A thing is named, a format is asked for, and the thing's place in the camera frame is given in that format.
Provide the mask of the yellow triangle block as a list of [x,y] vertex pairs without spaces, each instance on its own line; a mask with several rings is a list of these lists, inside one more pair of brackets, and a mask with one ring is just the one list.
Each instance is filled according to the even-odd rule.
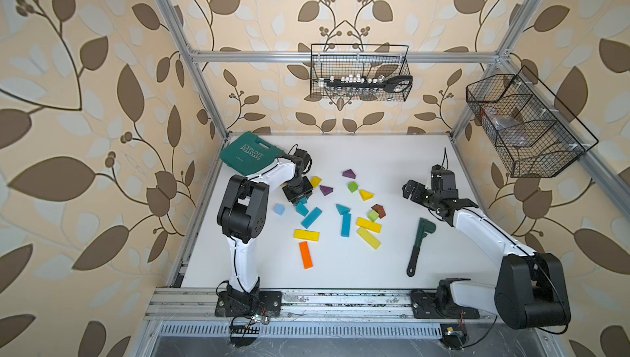
[[312,177],[311,185],[313,188],[317,188],[321,184],[322,180],[319,177]]
[[359,194],[363,201],[371,200],[374,197],[374,194],[369,191],[360,190]]

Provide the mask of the teal trapezoid block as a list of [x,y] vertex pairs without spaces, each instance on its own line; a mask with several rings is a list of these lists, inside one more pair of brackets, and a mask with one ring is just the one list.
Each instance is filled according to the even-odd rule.
[[302,202],[299,202],[295,206],[295,209],[303,217],[306,217],[308,215],[308,213],[309,213],[309,210],[306,208],[306,206]]

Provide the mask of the light blue cube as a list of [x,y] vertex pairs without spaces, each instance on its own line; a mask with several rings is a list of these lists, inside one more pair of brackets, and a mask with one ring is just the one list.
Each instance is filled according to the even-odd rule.
[[285,213],[285,206],[283,206],[282,204],[276,204],[273,211],[278,216],[282,216]]

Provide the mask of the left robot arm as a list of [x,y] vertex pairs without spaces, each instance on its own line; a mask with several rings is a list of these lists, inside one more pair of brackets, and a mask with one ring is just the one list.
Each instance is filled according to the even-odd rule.
[[231,246],[231,290],[251,296],[259,286],[254,260],[255,239],[267,219],[270,192],[282,188],[286,199],[297,206],[313,194],[306,177],[313,160],[300,148],[292,153],[265,154],[252,151],[252,159],[239,155],[226,165],[237,171],[227,183],[217,222]]

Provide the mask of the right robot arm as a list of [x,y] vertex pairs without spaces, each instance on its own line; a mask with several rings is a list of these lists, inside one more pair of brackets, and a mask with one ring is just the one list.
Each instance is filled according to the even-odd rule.
[[466,235],[497,266],[492,284],[446,278],[434,297],[436,312],[460,316],[466,309],[494,314],[511,329],[569,326],[571,311],[564,269],[553,254],[524,245],[477,212],[477,204],[459,197],[455,175],[437,164],[431,185],[409,180],[402,196],[420,204],[437,220]]

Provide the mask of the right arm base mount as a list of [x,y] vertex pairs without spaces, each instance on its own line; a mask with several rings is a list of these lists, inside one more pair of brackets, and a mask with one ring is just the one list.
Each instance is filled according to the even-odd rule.
[[415,289],[409,297],[415,319],[480,319],[477,309],[457,305],[445,286],[434,291]]

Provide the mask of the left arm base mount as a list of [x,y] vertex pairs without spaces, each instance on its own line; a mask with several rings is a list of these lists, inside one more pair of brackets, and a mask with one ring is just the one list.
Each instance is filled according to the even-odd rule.
[[219,318],[267,316],[278,317],[282,309],[282,293],[280,291],[260,291],[254,288],[251,293],[237,291],[228,287],[220,291],[215,308],[215,316]]

